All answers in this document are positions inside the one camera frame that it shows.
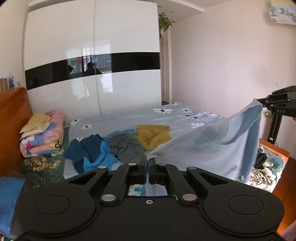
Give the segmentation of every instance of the white wardrobe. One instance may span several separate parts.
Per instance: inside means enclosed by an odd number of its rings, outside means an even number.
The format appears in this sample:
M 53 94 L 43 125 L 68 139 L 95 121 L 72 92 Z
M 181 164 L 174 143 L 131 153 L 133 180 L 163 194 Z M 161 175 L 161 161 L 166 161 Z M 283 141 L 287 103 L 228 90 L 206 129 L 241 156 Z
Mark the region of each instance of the white wardrobe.
M 65 121 L 161 105 L 156 3 L 75 0 L 29 12 L 24 67 L 33 112 Z

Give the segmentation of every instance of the yellow pillow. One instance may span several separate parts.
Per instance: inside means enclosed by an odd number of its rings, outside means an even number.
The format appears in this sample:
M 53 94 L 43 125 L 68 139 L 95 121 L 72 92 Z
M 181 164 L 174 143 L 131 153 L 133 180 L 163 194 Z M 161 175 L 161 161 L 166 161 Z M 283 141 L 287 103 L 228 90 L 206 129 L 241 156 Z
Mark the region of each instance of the yellow pillow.
M 52 118 L 47 114 L 36 113 L 30 118 L 28 123 L 21 129 L 20 133 L 34 130 L 34 129 L 42 129 L 43 126 L 46 123 L 50 122 L 51 119 Z

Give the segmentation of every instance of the light blue cloth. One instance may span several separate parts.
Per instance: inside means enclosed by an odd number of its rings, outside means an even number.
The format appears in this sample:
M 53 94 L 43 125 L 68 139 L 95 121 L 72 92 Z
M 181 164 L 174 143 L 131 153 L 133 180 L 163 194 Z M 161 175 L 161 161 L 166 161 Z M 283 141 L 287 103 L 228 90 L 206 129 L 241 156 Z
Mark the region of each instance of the light blue cloth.
M 24 179 L 15 177 L 0 178 L 0 232 L 8 238 L 12 237 L 10 227 L 17 198 L 24 183 Z
M 111 171 L 112 164 L 118 162 L 118 159 L 110 153 L 110 147 L 107 142 L 102 141 L 100 151 L 101 154 L 93 163 L 84 157 L 83 167 L 86 172 L 99 166 L 106 166 Z
M 262 105 L 254 100 L 242 111 L 218 123 L 208 123 L 158 146 L 147 157 L 185 171 L 195 166 L 236 180 L 248 176 L 259 142 Z
M 104 139 L 108 140 L 113 136 L 117 136 L 117 135 L 123 134 L 123 133 L 133 136 L 133 135 L 137 134 L 137 131 L 135 129 L 127 129 L 124 131 L 114 131 L 114 132 L 110 133 L 109 135 L 107 135 Z

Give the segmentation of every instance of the screw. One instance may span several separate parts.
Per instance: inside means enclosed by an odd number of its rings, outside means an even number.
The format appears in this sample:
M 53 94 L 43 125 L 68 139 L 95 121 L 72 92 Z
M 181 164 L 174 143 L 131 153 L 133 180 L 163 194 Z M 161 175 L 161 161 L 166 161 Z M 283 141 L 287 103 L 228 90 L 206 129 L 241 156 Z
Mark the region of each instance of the screw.
M 147 204 L 153 204 L 154 203 L 154 201 L 153 200 L 146 200 L 146 202 L 145 203 L 147 203 Z
M 116 196 L 114 196 L 113 194 L 105 194 L 101 198 L 105 202 L 111 202 L 111 201 L 114 201 L 116 199 Z
M 197 199 L 197 196 L 191 193 L 187 193 L 182 196 L 182 199 L 185 201 L 191 202 Z

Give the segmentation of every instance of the mattress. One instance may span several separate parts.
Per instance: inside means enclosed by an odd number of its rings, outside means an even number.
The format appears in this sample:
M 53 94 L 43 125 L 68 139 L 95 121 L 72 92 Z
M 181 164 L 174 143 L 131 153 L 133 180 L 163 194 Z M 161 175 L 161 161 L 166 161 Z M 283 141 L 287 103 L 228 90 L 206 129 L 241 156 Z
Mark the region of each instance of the mattress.
M 211 113 L 195 110 L 182 103 L 173 102 L 161 107 L 151 107 L 105 116 L 94 116 L 85 119 L 73 120 L 69 128 L 69 142 L 74 139 L 82 140 L 92 134 L 102 137 L 114 131 L 123 131 L 135 128 L 137 125 L 165 125 L 170 126 L 170 136 L 175 138 L 184 132 L 205 125 L 219 122 L 223 117 Z M 117 162 L 112 165 L 116 170 L 121 165 Z M 65 179 L 78 175 L 71 160 L 66 160 L 64 168 Z M 130 195 L 161 196 L 166 195 L 165 188 L 159 185 L 134 185 L 130 188 Z

